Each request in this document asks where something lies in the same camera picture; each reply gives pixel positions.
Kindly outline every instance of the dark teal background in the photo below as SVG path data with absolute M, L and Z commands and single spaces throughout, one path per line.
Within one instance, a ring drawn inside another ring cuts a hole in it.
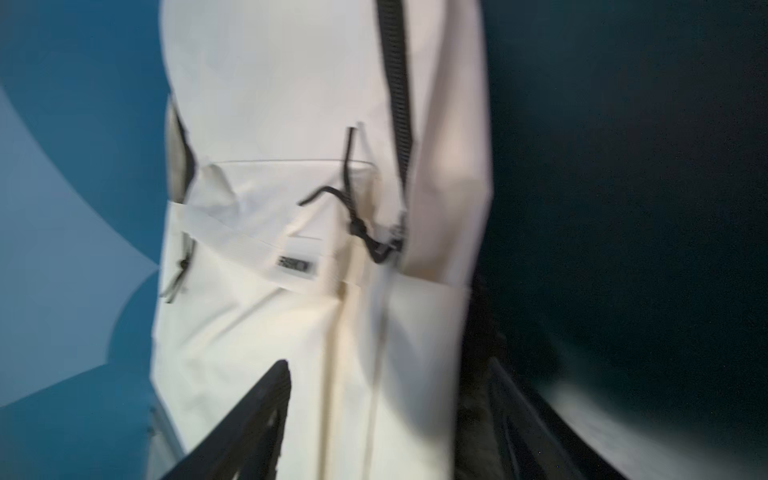
M 572 376 L 577 348 L 621 412 L 765 452 L 766 3 L 483 3 L 480 264 L 516 368 Z

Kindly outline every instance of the black drawstring cord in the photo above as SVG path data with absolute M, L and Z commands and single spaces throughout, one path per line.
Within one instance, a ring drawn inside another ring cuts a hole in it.
M 161 298 L 165 298 L 165 303 L 172 303 L 176 294 L 181 290 L 181 284 L 184 283 L 184 277 L 187 276 L 190 263 L 192 261 L 192 255 L 194 254 L 194 248 L 197 243 L 186 233 L 184 234 L 184 258 L 179 260 L 179 273 L 174 278 L 174 281 L 170 283 L 168 288 L 160 295 Z
M 349 127 L 346 129 L 346 152 L 344 154 L 344 165 L 342 169 L 342 180 L 344 182 L 344 191 L 340 191 L 336 188 L 323 186 L 315 190 L 304 200 L 299 202 L 299 206 L 303 207 L 307 204 L 311 204 L 317 197 L 323 193 L 331 194 L 334 197 L 341 200 L 346 209 L 349 211 L 349 234 L 354 237 L 361 238 L 366 244 L 368 253 L 375 263 L 383 263 L 392 251 L 400 251 L 402 249 L 402 238 L 394 237 L 389 243 L 380 243 L 371 238 L 368 235 L 368 227 L 366 223 L 362 221 L 357 215 L 357 207 L 355 205 L 355 194 L 352 189 L 352 182 L 349 180 L 349 158 L 352 156 L 352 145 L 355 136 L 355 128 Z

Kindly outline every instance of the white fabric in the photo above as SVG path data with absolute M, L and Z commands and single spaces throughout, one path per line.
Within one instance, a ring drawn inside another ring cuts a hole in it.
M 413 129 L 407 251 L 375 265 L 346 232 L 344 130 L 361 215 L 401 204 L 373 0 L 165 0 L 169 81 L 198 170 L 169 204 L 184 287 L 158 301 L 152 380 L 193 449 L 278 359 L 293 379 L 278 479 L 450 478 L 460 339 L 490 201 L 475 0 L 406 0 Z M 308 273 L 277 266 L 311 262 Z

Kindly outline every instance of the blue wall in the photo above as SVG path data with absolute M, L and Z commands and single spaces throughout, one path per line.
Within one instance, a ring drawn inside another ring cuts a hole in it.
M 157 7 L 0 7 L 2 478 L 144 470 L 166 199 Z

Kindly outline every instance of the small logo patch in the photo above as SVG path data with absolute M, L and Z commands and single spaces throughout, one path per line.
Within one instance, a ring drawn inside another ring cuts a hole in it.
M 314 263 L 306 260 L 299 260 L 297 258 L 279 257 L 277 259 L 277 266 L 287 268 L 289 270 L 295 270 L 301 273 L 312 273 Z

